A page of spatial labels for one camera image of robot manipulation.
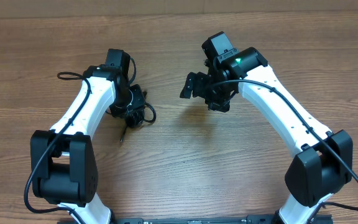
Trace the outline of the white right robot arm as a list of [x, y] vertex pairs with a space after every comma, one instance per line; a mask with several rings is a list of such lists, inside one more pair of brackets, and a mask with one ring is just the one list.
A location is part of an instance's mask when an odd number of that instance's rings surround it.
[[320, 123], [280, 83], [253, 47], [239, 51], [224, 32], [202, 44], [207, 73], [189, 73], [180, 98], [201, 97], [209, 110], [229, 111], [236, 94], [251, 102], [283, 139], [293, 158], [285, 183], [290, 196], [272, 223], [332, 223], [318, 211], [351, 181], [353, 142]]

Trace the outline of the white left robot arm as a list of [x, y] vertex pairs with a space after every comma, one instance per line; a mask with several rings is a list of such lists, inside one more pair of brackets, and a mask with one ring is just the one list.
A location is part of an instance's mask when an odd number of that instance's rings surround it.
[[106, 61], [82, 74], [60, 72], [61, 80], [80, 80], [81, 90], [62, 118], [30, 139], [31, 173], [24, 203], [33, 213], [66, 211], [75, 223], [115, 223], [110, 208], [96, 193], [98, 168], [92, 139], [102, 117], [123, 119], [126, 128], [145, 122], [145, 95], [129, 67], [134, 59], [109, 49]]

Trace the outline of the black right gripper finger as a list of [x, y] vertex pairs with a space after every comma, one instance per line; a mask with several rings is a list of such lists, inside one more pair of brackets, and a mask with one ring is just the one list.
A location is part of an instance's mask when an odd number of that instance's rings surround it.
[[180, 98], [190, 99], [191, 97], [195, 98], [196, 95], [196, 73], [190, 72], [186, 78], [185, 86], [183, 87]]
[[193, 97], [204, 98], [207, 92], [206, 87], [210, 83], [209, 75], [202, 72], [198, 72], [194, 75], [192, 80], [193, 80]]

